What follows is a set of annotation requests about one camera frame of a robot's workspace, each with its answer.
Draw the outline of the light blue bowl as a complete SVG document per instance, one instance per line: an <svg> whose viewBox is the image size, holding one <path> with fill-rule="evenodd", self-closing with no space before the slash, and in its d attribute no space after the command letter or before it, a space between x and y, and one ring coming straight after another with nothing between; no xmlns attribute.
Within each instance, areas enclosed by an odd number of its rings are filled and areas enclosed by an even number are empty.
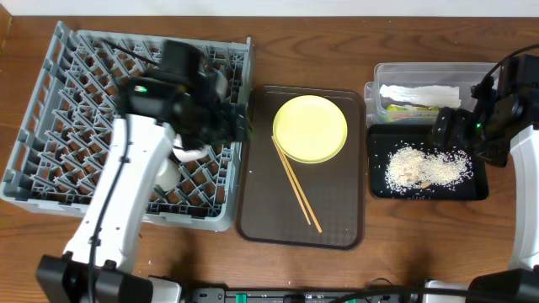
<svg viewBox="0 0 539 303"><path fill-rule="evenodd" d="M215 80L215 90L216 94L220 98L221 101L224 101L227 97L227 90L228 90L228 80L227 78L219 71L215 72L216 80Z"/></svg>

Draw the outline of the yellow round plate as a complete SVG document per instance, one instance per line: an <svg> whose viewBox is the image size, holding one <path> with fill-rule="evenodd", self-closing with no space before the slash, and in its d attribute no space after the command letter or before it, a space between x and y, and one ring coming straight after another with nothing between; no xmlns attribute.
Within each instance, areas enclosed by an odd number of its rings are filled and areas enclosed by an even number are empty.
<svg viewBox="0 0 539 303"><path fill-rule="evenodd" d="M272 133L292 160L315 164L335 157L348 135L343 111L327 98L302 95L286 101L275 114Z"/></svg>

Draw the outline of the pink white small plate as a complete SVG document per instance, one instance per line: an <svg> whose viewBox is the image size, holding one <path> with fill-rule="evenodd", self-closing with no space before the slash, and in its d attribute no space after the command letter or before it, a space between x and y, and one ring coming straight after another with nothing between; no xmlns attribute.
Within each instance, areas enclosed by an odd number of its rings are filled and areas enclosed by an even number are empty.
<svg viewBox="0 0 539 303"><path fill-rule="evenodd" d="M182 138L176 135L173 141L173 154L180 162L200 160L208 155L207 147L198 150L186 150L183 147Z"/></svg>

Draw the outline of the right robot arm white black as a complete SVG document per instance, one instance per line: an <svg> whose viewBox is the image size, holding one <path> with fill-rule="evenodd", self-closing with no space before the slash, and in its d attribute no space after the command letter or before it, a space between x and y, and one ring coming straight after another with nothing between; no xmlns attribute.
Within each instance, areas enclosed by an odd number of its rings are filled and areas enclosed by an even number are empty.
<svg viewBox="0 0 539 303"><path fill-rule="evenodd" d="M511 54L471 90L474 110L443 108L433 145L455 146L497 167L513 162L515 240L508 270L475 278L470 290L512 302L538 300L538 58Z"/></svg>

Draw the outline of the green orange snack wrapper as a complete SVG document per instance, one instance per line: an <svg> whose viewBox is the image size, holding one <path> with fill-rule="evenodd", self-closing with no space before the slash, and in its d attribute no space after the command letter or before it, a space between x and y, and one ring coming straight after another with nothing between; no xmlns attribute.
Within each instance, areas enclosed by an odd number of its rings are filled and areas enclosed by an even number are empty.
<svg viewBox="0 0 539 303"><path fill-rule="evenodd" d="M439 108L436 107L424 107L424 106L413 106L413 105L396 105L390 104L387 107L387 111L410 111L410 112L438 112Z"/></svg>

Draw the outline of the wooden chopstick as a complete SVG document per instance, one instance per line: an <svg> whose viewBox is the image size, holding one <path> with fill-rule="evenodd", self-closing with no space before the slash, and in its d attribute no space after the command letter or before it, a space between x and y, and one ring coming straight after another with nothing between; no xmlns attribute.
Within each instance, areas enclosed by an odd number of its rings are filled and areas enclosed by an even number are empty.
<svg viewBox="0 0 539 303"><path fill-rule="evenodd" d="M291 184L291 187L292 187L292 190L296 196L296 199L298 201L298 204L300 205L300 208L302 209L302 213L303 215L305 216L306 218L306 221L307 221L307 224L308 225L311 225L311 219L309 217L309 214L307 213L307 207L306 207L306 204L304 202L304 199L300 193L300 188L299 188L299 185L297 183L297 181L295 180L294 176L293 176L293 172L291 170L291 166L290 166L290 163L288 163L288 160L286 158L286 155L283 153L283 151L279 148L277 142L276 142L276 139L271 136L271 140L273 141L273 144L274 144L274 147L277 151L277 154L280 158L280 161L285 169L285 172L286 172L286 176L288 177L289 179L289 182Z"/></svg>
<svg viewBox="0 0 539 303"><path fill-rule="evenodd" d="M300 193L301 193L301 195L302 195L302 197L303 197L303 199L304 199L304 202L305 202L305 204L306 204L306 207L307 207L307 213L309 214L309 217L310 217L310 219L311 219L311 223L316 227L318 233L322 233L322 232L323 232L323 229L322 229L322 227L321 227L321 225L320 225L320 223L319 223L319 221L318 221L318 218L316 217L316 215L315 215L315 213L314 213L314 211L313 211L313 209L312 209L312 207L311 207L311 204L309 203L309 200L307 199L307 196L306 196L306 194L305 194L305 192L304 192L304 190L303 190L303 188L302 188L302 186L301 186L301 184L300 184L300 182L299 182L298 177L296 176L296 173L295 173L295 171L294 171L294 169L293 169L291 163L290 163L290 166L291 166L291 170L292 170L292 172L293 172L293 176L294 176L295 180L297 181L297 183L298 183L298 185L299 185Z"/></svg>

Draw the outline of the white paper cup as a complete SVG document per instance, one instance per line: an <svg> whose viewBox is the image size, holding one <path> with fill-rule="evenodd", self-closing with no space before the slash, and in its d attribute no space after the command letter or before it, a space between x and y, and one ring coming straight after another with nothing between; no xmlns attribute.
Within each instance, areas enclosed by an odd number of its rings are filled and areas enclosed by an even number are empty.
<svg viewBox="0 0 539 303"><path fill-rule="evenodd" d="M162 191L169 191L179 183L181 177L179 165L166 158L157 170L155 185Z"/></svg>

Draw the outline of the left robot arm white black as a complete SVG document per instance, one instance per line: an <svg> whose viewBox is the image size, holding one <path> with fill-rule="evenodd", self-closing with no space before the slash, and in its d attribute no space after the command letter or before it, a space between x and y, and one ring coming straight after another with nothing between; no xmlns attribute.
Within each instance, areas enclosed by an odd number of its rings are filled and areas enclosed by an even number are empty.
<svg viewBox="0 0 539 303"><path fill-rule="evenodd" d="M51 302L178 302L180 284L133 274L142 218L173 150L244 142L243 104L225 101L224 76L195 46L165 40L160 61L120 86L109 153L86 215L59 257L36 278Z"/></svg>

